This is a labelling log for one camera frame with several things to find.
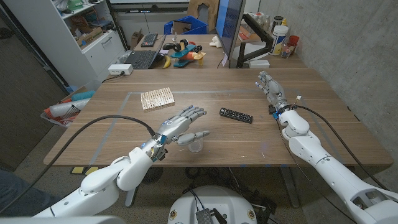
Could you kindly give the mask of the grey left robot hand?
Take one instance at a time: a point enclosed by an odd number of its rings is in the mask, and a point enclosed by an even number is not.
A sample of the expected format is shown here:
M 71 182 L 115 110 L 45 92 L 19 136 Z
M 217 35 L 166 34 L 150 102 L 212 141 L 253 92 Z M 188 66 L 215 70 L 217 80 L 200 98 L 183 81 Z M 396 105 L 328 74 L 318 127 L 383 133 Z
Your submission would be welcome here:
M 210 132 L 207 130 L 197 133 L 186 133 L 190 125 L 203 115 L 206 115 L 206 111 L 203 108 L 190 105 L 164 121 L 156 132 L 160 136 L 160 144 L 164 146 L 173 141 L 180 146 L 186 146 L 209 135 Z

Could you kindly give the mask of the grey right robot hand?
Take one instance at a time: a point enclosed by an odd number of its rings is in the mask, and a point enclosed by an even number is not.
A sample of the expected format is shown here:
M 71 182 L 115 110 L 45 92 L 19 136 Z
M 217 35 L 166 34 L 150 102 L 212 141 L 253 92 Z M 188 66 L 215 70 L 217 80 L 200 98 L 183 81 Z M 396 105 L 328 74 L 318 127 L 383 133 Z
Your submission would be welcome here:
M 260 83 L 255 85 L 264 92 L 269 103 L 277 110 L 286 110 L 288 102 L 285 97 L 284 89 L 280 83 L 275 81 L 267 72 L 261 71 L 258 75 Z

